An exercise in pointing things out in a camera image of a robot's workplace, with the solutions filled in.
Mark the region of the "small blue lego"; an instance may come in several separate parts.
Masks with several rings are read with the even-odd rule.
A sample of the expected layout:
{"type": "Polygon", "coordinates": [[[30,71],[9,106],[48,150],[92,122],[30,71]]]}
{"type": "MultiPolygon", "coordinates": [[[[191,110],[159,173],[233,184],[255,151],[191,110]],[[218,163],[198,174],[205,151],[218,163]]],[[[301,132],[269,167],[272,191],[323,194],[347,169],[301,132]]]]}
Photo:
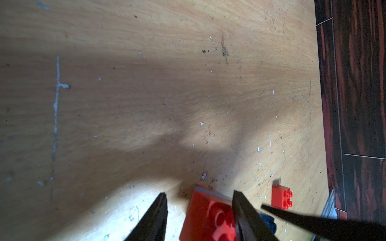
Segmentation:
{"type": "Polygon", "coordinates": [[[276,233],[276,230],[277,230],[277,225],[276,223],[274,222],[274,218],[272,216],[269,216],[269,215],[266,215],[266,214],[262,214],[260,213],[259,214],[260,217],[263,219],[263,221],[265,222],[265,224],[268,226],[268,228],[270,229],[270,231],[275,234],[276,233]]]}

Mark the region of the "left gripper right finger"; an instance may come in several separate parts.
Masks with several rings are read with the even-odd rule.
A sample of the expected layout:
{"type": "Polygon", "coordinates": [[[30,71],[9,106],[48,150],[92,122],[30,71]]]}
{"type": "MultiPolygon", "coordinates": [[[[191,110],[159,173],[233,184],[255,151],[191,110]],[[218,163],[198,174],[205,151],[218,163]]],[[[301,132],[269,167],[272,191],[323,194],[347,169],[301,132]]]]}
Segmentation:
{"type": "Polygon", "coordinates": [[[233,192],[232,210],[236,239],[238,241],[276,241],[260,213],[251,205],[240,191],[233,192]]]}

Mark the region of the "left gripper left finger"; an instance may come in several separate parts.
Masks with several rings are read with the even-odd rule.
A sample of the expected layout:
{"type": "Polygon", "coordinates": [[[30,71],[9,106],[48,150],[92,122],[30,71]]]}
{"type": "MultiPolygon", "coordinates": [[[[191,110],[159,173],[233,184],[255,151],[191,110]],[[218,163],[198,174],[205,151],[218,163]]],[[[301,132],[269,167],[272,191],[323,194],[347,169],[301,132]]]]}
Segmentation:
{"type": "Polygon", "coordinates": [[[164,241],[167,217],[167,195],[161,192],[125,241],[164,241]]]}

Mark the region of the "small red lego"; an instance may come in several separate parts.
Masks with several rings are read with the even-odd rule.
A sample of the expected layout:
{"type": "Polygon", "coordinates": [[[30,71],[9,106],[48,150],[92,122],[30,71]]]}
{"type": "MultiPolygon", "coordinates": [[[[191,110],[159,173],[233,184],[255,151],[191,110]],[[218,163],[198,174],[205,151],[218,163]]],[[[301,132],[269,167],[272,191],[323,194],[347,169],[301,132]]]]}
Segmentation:
{"type": "Polygon", "coordinates": [[[271,206],[280,210],[288,210],[293,206],[291,198],[293,192],[290,188],[277,185],[271,190],[271,206]]]}

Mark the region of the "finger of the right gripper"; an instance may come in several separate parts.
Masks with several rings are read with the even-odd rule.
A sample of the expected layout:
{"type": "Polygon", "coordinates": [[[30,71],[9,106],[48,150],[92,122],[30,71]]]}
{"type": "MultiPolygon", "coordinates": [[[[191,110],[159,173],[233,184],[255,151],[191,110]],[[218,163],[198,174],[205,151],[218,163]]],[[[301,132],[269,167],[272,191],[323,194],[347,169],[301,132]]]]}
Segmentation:
{"type": "Polygon", "coordinates": [[[374,222],[300,215],[264,204],[261,209],[330,241],[384,241],[386,239],[386,226],[374,222]]]}

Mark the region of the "red long lego brick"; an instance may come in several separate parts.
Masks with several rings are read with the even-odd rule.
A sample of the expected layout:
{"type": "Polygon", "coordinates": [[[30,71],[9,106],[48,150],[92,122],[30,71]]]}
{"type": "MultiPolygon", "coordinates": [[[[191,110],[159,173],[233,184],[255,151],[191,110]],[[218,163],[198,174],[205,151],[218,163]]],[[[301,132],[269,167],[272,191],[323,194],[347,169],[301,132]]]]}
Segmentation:
{"type": "Polygon", "coordinates": [[[232,199],[196,186],[179,240],[235,241],[232,199]]]}

